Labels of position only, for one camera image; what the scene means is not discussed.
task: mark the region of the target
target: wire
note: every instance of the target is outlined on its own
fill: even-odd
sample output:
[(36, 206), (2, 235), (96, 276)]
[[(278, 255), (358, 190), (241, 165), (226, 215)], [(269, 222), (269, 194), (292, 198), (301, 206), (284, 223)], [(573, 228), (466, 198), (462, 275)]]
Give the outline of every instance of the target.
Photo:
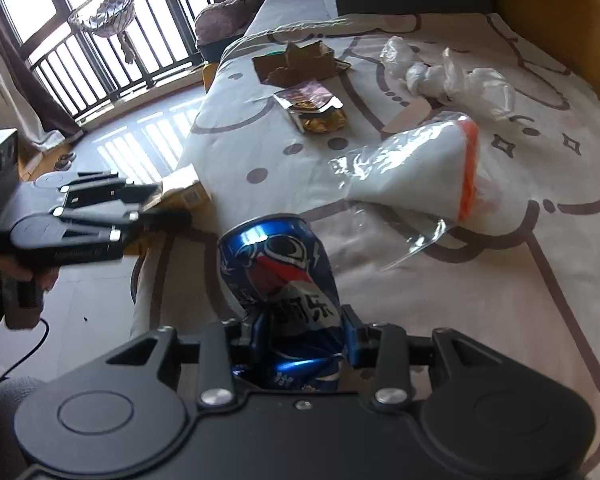
[(46, 319), (43, 318), (43, 317), (40, 318), (40, 321), (45, 325), (45, 333), (43, 334), (42, 338), (40, 338), (40, 341), (38, 341), (38, 344), (35, 345), (33, 347), (33, 349), (27, 355), (25, 355), (22, 359), (20, 359), (19, 361), (17, 361), (16, 364), (14, 364), (13, 366), (11, 366), (11, 368), (8, 368), (8, 370), (0, 376), (0, 383), (3, 380), (7, 379), (7, 375), (8, 374), (10, 374), (11, 372), (13, 372), (24, 361), (26, 361), (33, 354), (35, 354), (38, 351), (38, 349), (42, 346), (42, 343), (44, 343), (46, 341), (46, 337), (49, 335), (49, 323), (46, 322)]

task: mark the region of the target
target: black metal railing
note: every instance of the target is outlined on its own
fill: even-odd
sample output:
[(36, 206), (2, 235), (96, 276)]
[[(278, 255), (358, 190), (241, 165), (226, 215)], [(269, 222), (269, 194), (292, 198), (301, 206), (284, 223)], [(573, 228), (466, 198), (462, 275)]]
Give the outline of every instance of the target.
[[(198, 0), (198, 6), (211, 2)], [(164, 6), (169, 12), (158, 16), (157, 7)], [(129, 92), (152, 88), (202, 63), (193, 36), (198, 12), (192, 0), (136, 0), (136, 18), (127, 29), (136, 54), (133, 64), (125, 63), (115, 36), (71, 32), (31, 70), (72, 117), (82, 118)]]

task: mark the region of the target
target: pepsi can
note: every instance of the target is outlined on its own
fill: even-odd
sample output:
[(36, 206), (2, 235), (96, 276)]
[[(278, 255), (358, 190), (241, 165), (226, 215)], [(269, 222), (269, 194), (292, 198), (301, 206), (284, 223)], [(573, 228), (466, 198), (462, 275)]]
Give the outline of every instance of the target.
[(266, 362), (258, 386), (337, 388), (344, 347), (340, 300), (324, 246), (297, 215), (263, 216), (218, 241), (220, 272), (245, 310), (271, 309)]

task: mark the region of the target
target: metal screw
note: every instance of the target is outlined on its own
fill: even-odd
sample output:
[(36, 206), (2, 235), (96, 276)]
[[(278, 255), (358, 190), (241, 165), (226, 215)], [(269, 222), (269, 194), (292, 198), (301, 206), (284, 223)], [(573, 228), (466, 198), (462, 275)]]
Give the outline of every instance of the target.
[(298, 402), (295, 403), (295, 407), (296, 410), (303, 412), (304, 410), (310, 410), (313, 405), (308, 400), (298, 400)]
[(376, 391), (376, 400), (381, 404), (401, 404), (408, 397), (407, 392), (400, 388), (381, 388)]
[(211, 388), (200, 394), (200, 400), (207, 406), (224, 406), (234, 400), (234, 394), (224, 388)]

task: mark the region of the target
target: bed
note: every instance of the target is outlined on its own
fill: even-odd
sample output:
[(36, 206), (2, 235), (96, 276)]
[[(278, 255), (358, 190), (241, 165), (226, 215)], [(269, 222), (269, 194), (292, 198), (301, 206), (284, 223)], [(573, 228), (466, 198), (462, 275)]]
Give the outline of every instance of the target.
[[(364, 321), (413, 335), (451, 326), (585, 397), (597, 432), (584, 472), (600, 479), (600, 97), (497, 14), (350, 15), (277, 28), (275, 20), (257, 18), (222, 57), (180, 161), (193, 163), (213, 203), (196, 211), (189, 232), (159, 238), (148, 253), (134, 334), (160, 324), (190, 333), (239, 316), (218, 276), (219, 235), (256, 216), (299, 213), (326, 247), (342, 302)], [(427, 62), (449, 47), (467, 69), (496, 68), (517, 104), (510, 120), (477, 120), (481, 162), (500, 199), (387, 269), (382, 254), (414, 226), (371, 205), (356, 223), (328, 160), (379, 143), (384, 125), (414, 100), (379, 62), (392, 35)], [(259, 84), (251, 56), (316, 39), (352, 64), (323, 82), (349, 123), (307, 137), (270, 97), (274, 89)], [(350, 379), (363, 388), (368, 376)], [(413, 382), (426, 396), (426, 373), (413, 370)]]

